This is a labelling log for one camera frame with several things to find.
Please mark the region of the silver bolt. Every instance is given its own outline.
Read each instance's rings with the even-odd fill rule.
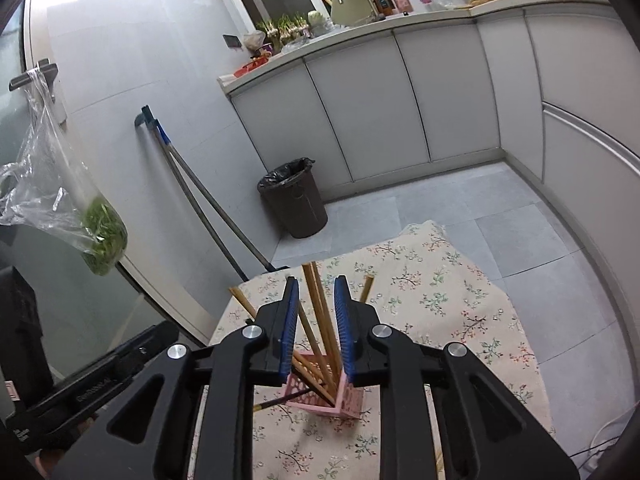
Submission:
[[[391,335],[391,327],[389,325],[376,325],[371,329],[371,333],[376,337],[389,337]]]
[[[171,359],[180,359],[181,357],[184,357],[186,353],[187,347],[185,345],[171,345],[166,350],[166,354]]]
[[[257,325],[248,325],[242,329],[242,335],[247,339],[255,339],[260,337],[260,334],[262,334],[262,329]]]
[[[453,357],[464,357],[466,355],[466,346],[462,343],[451,343],[447,350]]]

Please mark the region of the floral pattern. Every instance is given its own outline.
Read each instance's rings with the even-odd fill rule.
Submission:
[[[332,309],[336,276],[344,274],[351,295],[360,297],[366,274],[375,275],[368,303],[380,321],[414,341],[442,348],[464,342],[552,432],[548,399],[520,321],[503,291],[453,247],[443,228],[431,221],[411,225],[398,237],[353,253],[318,262],[327,303]],[[300,299],[309,321],[311,302],[302,268],[257,276],[240,288],[256,307],[282,296],[287,276],[300,282]],[[231,299],[212,343],[244,325],[247,314]],[[300,322],[296,348],[309,350]],[[431,393],[425,388],[427,399]],[[258,387],[255,402],[282,394]],[[434,432],[436,446],[439,446]],[[380,471],[380,396],[365,388],[359,420],[327,418],[289,406],[254,415],[254,478],[351,480],[377,478]]]

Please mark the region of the pink basket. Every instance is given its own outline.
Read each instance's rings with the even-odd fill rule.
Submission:
[[[311,363],[317,366],[313,352],[300,352]],[[306,384],[296,375],[289,374],[287,384],[284,387],[283,396],[305,390]],[[362,398],[364,390],[354,388],[348,381],[344,370],[340,374],[338,394],[335,397],[335,408],[332,408],[322,397],[314,392],[309,392],[295,400],[287,402],[287,406],[307,410],[308,412],[324,416],[337,416],[339,418],[360,418],[362,412]]]

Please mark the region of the white cabinet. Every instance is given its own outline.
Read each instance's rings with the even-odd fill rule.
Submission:
[[[640,159],[571,116],[567,121],[545,111],[545,134],[545,185],[606,260],[626,300],[626,306],[620,304],[621,311],[632,341],[637,342]]]
[[[606,131],[640,154],[640,52],[613,14],[582,4],[574,13],[527,10],[543,99]],[[540,9],[538,12],[549,12]]]
[[[478,29],[494,83],[500,145],[542,180],[542,96],[523,13],[489,15]]]
[[[394,38],[366,38],[306,60],[354,180],[429,161]]]
[[[316,161],[313,173],[319,189],[351,182],[334,131],[301,62],[242,88],[231,99],[267,170],[308,156]]]
[[[431,160],[500,145],[494,90],[473,23],[396,29]]]

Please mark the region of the brown trash can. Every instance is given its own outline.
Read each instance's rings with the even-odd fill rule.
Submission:
[[[297,158],[277,167],[258,183],[258,191],[294,238],[314,235],[327,222],[311,173],[314,162],[310,158]]]

